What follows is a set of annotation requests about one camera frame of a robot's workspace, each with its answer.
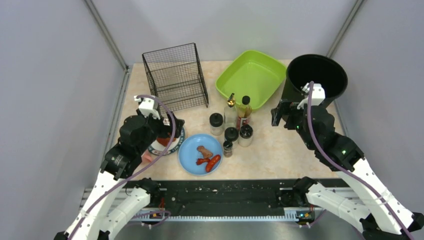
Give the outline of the brown sauce bottle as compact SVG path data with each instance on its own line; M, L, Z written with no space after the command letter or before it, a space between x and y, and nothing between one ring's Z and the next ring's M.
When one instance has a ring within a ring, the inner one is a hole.
M236 128L240 130L242 126L250 123L252 115L252 107L250 105L251 98L248 95L242 97L240 106L237 108Z

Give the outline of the clear gold-spout oil bottle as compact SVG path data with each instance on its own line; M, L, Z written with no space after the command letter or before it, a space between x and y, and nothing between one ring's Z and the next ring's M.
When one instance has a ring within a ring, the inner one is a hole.
M236 99L235 94L231 93L227 99L226 106L224 108L223 123L224 128L236 127L237 124L237 108L236 108Z

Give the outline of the black-lid shaker jar back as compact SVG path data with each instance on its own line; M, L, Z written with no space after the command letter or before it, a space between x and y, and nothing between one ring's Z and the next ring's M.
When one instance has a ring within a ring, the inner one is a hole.
M215 136L220 136L224 132L224 118L218 113L212 113L209 117L210 132Z

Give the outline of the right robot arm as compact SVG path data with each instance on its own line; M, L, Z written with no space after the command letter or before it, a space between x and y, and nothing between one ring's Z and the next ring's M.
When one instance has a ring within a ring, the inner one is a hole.
M296 131L306 147L359 197L342 197L310 177L301 178L295 189L304 200L319 206L359 231L366 240L410 240L424 226L424 215L405 208L382 183L356 143L335 130L335 118L324 107L307 101L279 101L271 110L271 124L284 121Z

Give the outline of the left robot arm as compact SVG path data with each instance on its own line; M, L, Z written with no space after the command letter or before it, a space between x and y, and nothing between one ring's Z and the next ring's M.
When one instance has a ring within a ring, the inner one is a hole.
M55 235L56 240L113 240L130 219L151 202L159 186L145 178L144 185L136 187L133 194L111 210L118 193L142 163L142 155L148 147L157 138L180 136L184 120L172 112L167 117L169 125L156 113L138 113L124 120L118 142L104 156L89 197L74 222Z

